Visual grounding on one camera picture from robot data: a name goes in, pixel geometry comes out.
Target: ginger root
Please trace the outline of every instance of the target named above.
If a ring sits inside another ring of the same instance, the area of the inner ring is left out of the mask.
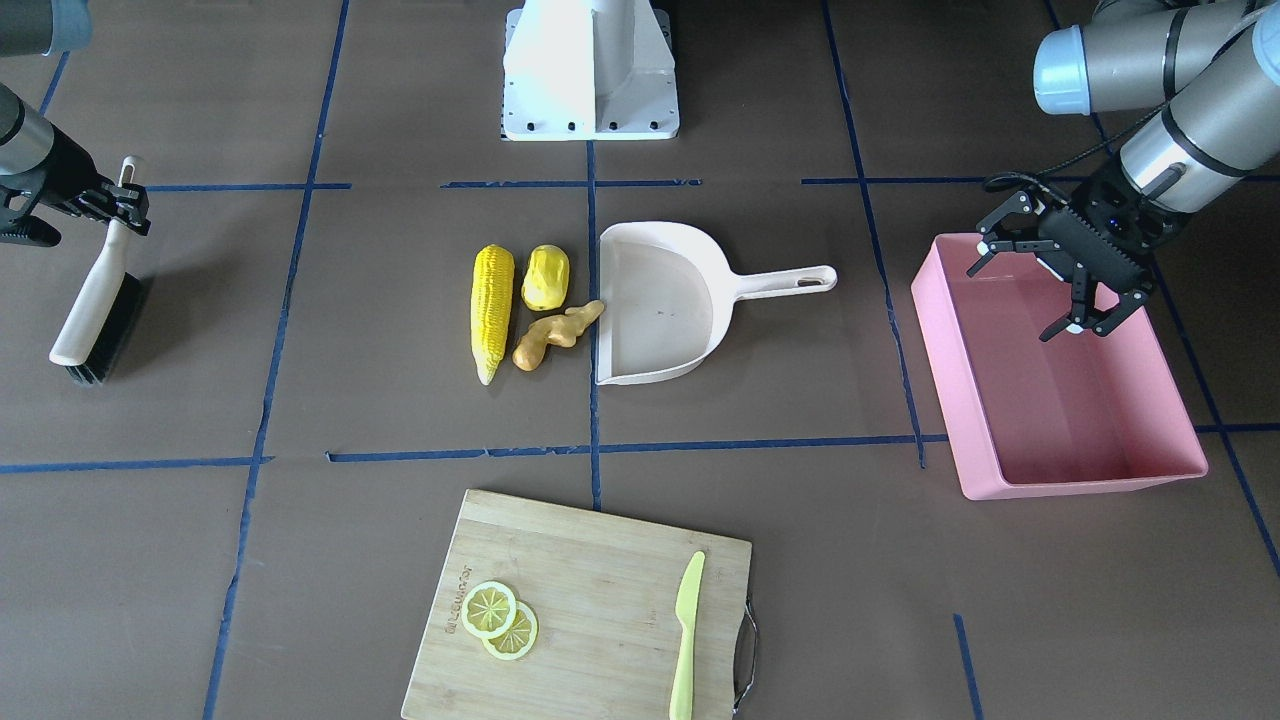
[[[534,320],[534,324],[529,325],[529,332],[516,345],[511,360],[521,370],[532,372],[543,364],[548,343],[573,347],[577,345],[577,338],[582,337],[586,327],[594,323],[600,313],[604,313],[604,304],[593,300],[581,307],[566,307],[563,315],[549,315]]]

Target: cutting board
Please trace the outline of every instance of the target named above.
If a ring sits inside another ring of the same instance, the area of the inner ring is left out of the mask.
[[[402,716],[666,720],[681,633],[676,592],[699,550],[694,719],[719,720],[732,715],[750,543],[467,491]],[[458,621],[466,592],[492,579],[538,616],[538,639],[520,660],[492,657]]]

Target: yellow knife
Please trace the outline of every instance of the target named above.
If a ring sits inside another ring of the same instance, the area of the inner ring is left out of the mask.
[[[682,632],[676,679],[671,685],[671,720],[690,720],[694,716],[694,625],[698,623],[698,592],[703,587],[705,561],[707,555],[700,550],[689,559],[680,592],[676,593],[676,619]]]

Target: knife handle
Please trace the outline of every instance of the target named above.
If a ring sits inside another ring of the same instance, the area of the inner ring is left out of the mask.
[[[680,655],[676,657],[676,680],[671,685],[671,720],[691,720],[694,716],[694,632],[682,628]]]

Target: pink bin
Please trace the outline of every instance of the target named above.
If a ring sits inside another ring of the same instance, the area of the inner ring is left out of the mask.
[[[1146,311],[1106,338],[1041,342],[1069,286],[1029,254],[966,277],[979,240],[938,236],[911,283],[965,497],[1130,491],[1208,473]],[[1114,302],[1100,287],[1098,304]]]

